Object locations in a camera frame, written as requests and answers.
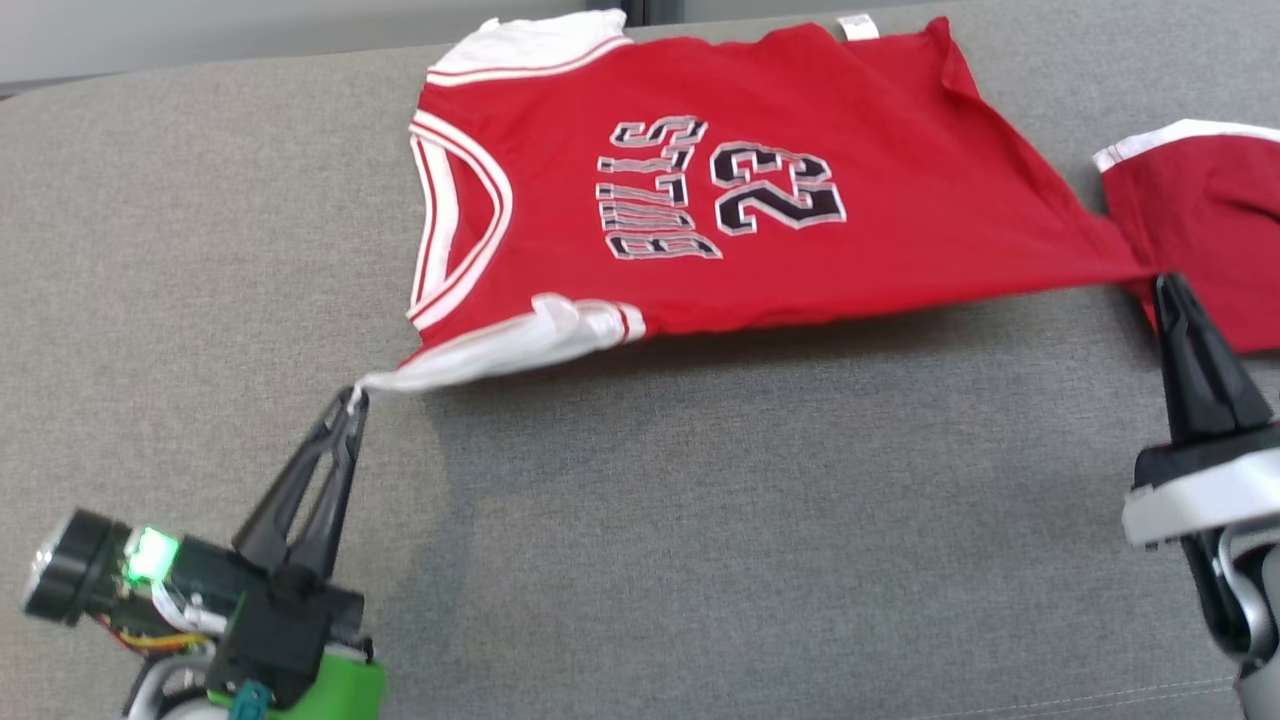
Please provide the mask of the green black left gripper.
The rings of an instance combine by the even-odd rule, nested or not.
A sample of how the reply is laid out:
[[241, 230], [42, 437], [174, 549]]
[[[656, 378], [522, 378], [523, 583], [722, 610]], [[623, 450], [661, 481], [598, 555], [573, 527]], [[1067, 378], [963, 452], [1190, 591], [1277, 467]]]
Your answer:
[[[387, 673], [372, 638], [339, 638], [337, 611], [317, 583], [337, 566], [367, 415], [365, 392], [339, 392], [233, 537], [233, 550], [264, 571], [305, 571], [285, 569], [246, 591], [230, 616], [205, 680], [209, 702], [229, 719], [381, 715]], [[323, 487], [291, 542], [321, 460], [329, 461]]]

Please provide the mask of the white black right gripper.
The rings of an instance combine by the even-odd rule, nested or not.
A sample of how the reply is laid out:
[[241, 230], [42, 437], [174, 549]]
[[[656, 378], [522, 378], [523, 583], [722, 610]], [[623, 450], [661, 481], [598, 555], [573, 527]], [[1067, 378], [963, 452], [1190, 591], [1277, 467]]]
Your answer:
[[1146, 546], [1277, 516], [1279, 436], [1270, 404], [1181, 274], [1156, 279], [1156, 319], [1175, 445], [1144, 448], [1135, 460], [1123, 507], [1128, 542]]

